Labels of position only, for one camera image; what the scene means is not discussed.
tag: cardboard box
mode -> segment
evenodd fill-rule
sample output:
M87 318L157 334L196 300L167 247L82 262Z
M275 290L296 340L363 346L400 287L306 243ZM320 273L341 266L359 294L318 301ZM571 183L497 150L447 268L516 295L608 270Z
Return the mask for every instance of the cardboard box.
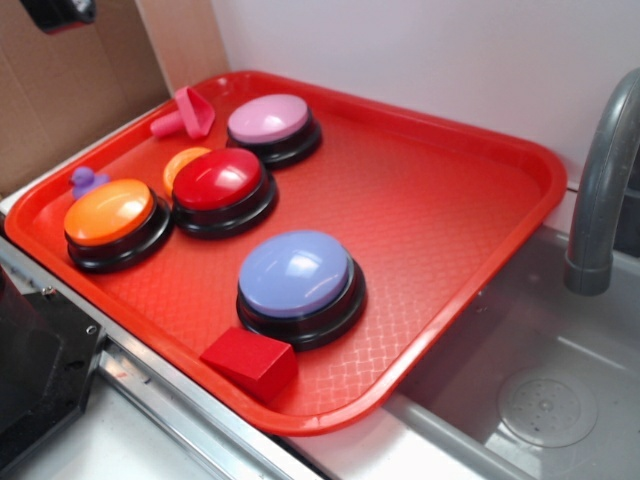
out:
M136 0L170 92L229 71L211 0Z
M0 196L169 98L135 1L97 7L47 35L0 2Z

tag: black object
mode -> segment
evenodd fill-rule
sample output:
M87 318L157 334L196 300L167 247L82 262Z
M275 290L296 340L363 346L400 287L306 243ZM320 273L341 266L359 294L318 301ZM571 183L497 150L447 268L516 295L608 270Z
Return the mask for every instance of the black object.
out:
M239 202L214 210L192 210L182 206L173 194L173 220L186 234L200 239L229 238L262 222L278 202L273 176L261 165L260 183Z
M227 128L227 147L244 148L253 152L269 169L288 167L304 160L322 143L322 129L311 110L305 124L288 137L267 143L246 143L233 137Z
M360 266L349 257L349 277L340 294L329 305L307 315L276 318L252 308L238 286L236 310L250 331L291 344L296 351L327 345L344 335L362 316L367 286Z
M109 273L129 268L156 252L169 239L173 230L171 209L166 201L150 189L153 210L133 232L104 245L78 245L69 237L69 256L81 270Z
M2 272L0 477L84 412L103 338L63 295L23 296Z
M34 23L45 33L93 23L93 0L20 0Z

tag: yellow-orange button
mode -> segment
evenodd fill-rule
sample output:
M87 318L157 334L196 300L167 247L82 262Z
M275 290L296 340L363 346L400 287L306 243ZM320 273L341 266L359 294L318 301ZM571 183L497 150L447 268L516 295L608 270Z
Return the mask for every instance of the yellow-orange button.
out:
M150 215L153 204L144 182L114 180L77 200L67 211L64 230L78 245L104 245L138 228Z
M210 151L211 150L206 147L187 148L186 150L178 152L171 160L169 160L169 163L164 167L164 172L162 174L164 190L167 192L169 198L171 198L171 193L173 192L173 181L176 179L178 172L188 163L191 163L196 158L201 157Z

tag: plastic tray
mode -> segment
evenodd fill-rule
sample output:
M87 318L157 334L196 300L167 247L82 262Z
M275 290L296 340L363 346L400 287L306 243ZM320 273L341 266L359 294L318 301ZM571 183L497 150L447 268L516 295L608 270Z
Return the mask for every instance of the plastic tray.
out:
M31 189L10 211L11 240L256 427L313 435L379 406L461 310L562 198L566 174L527 141L259 72L212 78L196 90L217 118L202 141L154 138L169 101ZM226 121L269 93L303 97L323 129L310 158L278 170L280 202L258 228L223 241L180 231L144 263L87 275L67 256L63 218L80 165L133 177L164 195L177 152L221 148ZM271 403L243 393L199 360L240 326L236 284L246 255L268 237L315 229L336 237L364 270L367 309L345 336L297 354L299 375Z

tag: faucet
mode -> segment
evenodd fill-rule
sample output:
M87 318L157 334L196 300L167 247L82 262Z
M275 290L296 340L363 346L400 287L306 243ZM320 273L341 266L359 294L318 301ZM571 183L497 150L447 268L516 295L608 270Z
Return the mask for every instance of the faucet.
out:
M609 288L614 249L640 256L639 146L640 68L616 86L589 149L565 255L564 282L574 293Z

